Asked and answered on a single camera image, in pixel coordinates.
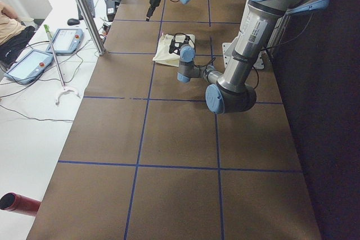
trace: person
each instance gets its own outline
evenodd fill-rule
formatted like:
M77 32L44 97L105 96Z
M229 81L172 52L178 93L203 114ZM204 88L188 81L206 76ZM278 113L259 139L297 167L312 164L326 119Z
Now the person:
M25 27L9 4L0 1L0 67L8 70L35 33L33 26Z

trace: keyboard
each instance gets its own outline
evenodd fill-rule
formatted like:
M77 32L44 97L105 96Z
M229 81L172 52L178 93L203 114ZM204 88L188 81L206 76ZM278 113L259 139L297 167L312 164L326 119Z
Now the keyboard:
M88 3L92 17L95 17L94 0L86 0L86 2ZM84 20L84 16L81 14L79 6L78 6L78 15L79 15L79 20Z

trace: dark wall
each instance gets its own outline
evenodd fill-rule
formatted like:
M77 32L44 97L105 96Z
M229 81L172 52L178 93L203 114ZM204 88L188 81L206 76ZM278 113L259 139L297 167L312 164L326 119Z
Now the dark wall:
M304 28L293 17L284 40ZM274 61L323 239L360 239L360 0L331 0Z

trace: red cylinder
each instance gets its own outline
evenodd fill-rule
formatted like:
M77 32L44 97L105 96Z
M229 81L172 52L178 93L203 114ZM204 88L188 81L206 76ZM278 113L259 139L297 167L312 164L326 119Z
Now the red cylinder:
M1 210L29 216L36 216L40 204L39 201L12 192L5 194L0 199Z

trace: computer mouse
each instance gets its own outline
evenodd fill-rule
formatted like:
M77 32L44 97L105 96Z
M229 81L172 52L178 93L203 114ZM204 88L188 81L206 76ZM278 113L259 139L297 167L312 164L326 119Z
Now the computer mouse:
M70 18L67 21L67 25L78 25L80 24L80 21L78 19L75 18Z

